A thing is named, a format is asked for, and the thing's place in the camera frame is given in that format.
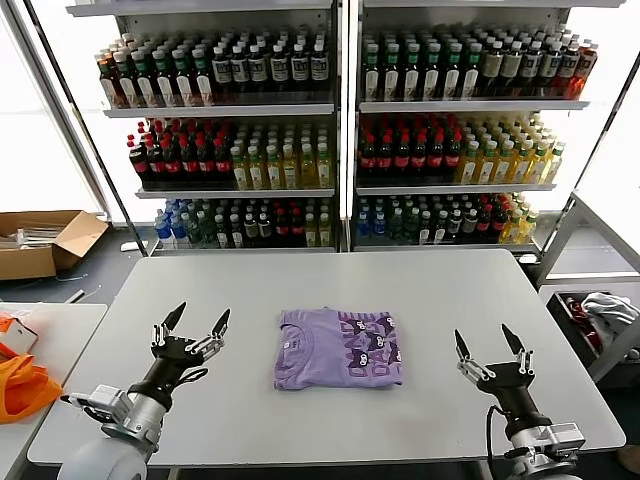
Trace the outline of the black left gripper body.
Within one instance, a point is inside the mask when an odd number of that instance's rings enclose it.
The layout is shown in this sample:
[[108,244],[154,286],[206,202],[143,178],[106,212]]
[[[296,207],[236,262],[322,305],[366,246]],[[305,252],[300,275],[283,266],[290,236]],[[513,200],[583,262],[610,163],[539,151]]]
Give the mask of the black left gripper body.
[[200,355],[188,351],[194,339],[168,338],[162,345],[154,343],[151,353],[154,361],[144,378],[132,384],[129,394],[141,394],[154,400],[171,400],[184,372],[200,366]]

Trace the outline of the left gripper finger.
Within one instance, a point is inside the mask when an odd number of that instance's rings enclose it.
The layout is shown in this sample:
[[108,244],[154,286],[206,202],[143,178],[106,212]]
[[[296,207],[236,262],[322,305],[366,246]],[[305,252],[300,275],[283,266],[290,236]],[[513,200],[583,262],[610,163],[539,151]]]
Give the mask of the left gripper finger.
[[229,317],[230,310],[226,309],[207,336],[187,346],[187,354],[201,359],[203,363],[216,355],[225,345],[224,335],[228,329]]
[[170,311],[161,324],[153,325],[152,346],[161,347],[165,344],[172,331],[180,321],[186,308],[186,303],[182,302],[174,310]]

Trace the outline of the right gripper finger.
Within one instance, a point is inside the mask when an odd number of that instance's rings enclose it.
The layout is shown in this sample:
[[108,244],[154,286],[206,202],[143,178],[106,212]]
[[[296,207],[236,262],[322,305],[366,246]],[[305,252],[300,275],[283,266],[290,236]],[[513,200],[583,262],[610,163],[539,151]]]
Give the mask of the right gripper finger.
[[480,382],[487,382],[495,379],[496,374],[488,368],[480,365],[472,357],[462,335],[458,329],[454,330],[455,350],[458,355],[457,368],[472,384],[478,385]]
[[526,349],[520,337],[516,335],[506,324],[501,325],[501,330],[516,363],[519,365],[519,373],[522,375],[533,375],[533,351]]

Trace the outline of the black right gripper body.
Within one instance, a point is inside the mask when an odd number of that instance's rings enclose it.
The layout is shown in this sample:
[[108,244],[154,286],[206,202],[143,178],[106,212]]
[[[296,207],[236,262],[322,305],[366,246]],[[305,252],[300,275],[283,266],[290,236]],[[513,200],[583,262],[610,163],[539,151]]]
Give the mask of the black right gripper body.
[[521,373],[520,365],[516,362],[490,364],[486,369],[493,376],[488,380],[479,380],[478,389],[498,400],[507,419],[506,435],[550,425],[550,419],[539,412],[528,391],[534,375]]

